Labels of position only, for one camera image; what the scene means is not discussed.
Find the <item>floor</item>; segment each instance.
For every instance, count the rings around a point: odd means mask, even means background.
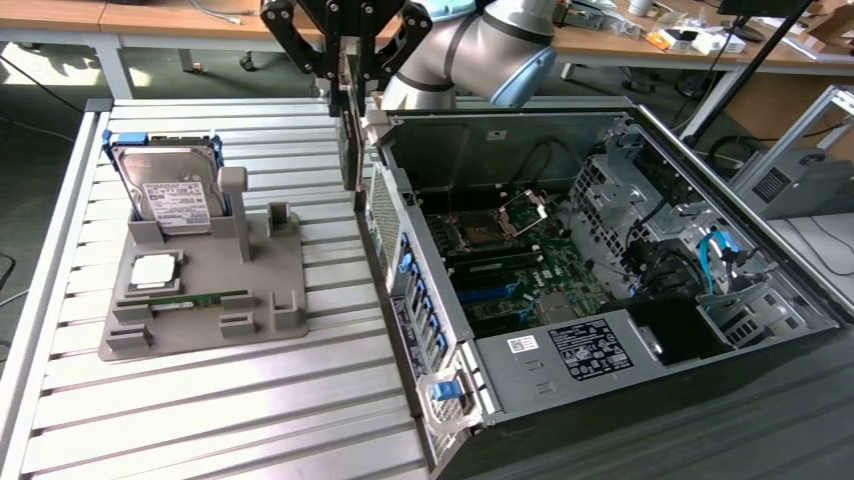
[[[38,51],[0,43],[0,52],[66,98],[83,107],[88,98],[110,97],[98,58],[87,47],[44,45]],[[127,49],[126,58],[136,86],[138,98],[249,98],[305,97],[313,79],[290,63],[285,54],[258,53],[259,71],[249,73],[238,65],[241,52],[194,51],[206,71],[185,73],[178,52],[159,49]],[[561,80],[558,67],[539,95],[600,95]],[[670,123],[684,103],[674,90],[677,71],[661,71],[656,94],[644,95],[622,89],[626,74],[617,68],[578,68],[574,78],[614,93],[628,95],[649,105]],[[692,102],[686,112],[692,111]],[[74,137],[80,114],[8,67],[0,64],[0,115],[16,122]],[[701,143],[701,150],[714,138],[744,133],[729,118],[721,118]],[[18,260],[0,299],[27,289],[39,259],[42,243],[63,179],[72,144],[54,136],[11,128],[0,119],[0,252]],[[0,307],[0,339],[11,340],[24,301]],[[0,350],[0,359],[6,352]]]

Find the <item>white box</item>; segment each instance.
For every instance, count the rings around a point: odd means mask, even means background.
[[[748,46],[745,41],[736,35],[730,36],[728,32],[722,31],[722,29],[716,30],[721,30],[721,33],[709,30],[706,30],[705,32],[700,32],[697,39],[692,43],[692,47],[694,47],[694,49],[704,55],[718,53],[729,37],[730,43],[728,43],[726,45],[725,53],[742,53],[745,51],[745,47]]]

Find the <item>green circuit board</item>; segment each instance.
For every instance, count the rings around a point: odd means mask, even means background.
[[[518,202],[507,213],[519,230],[539,218],[529,202]],[[502,228],[495,209],[429,215],[427,222],[446,257],[477,252],[487,257],[481,261],[483,264],[499,265],[489,263],[490,252],[498,255],[502,249],[511,248],[533,251],[519,255],[533,265],[502,268],[502,272],[495,273],[507,279],[509,287],[513,285],[513,292],[505,298],[463,301],[469,294],[478,295],[478,288],[471,282],[459,282],[454,270],[449,269],[477,337],[547,325],[557,310],[561,310],[561,321],[596,315],[602,304],[613,299],[585,265],[586,259],[569,235],[562,235],[561,222],[553,216],[515,238]]]

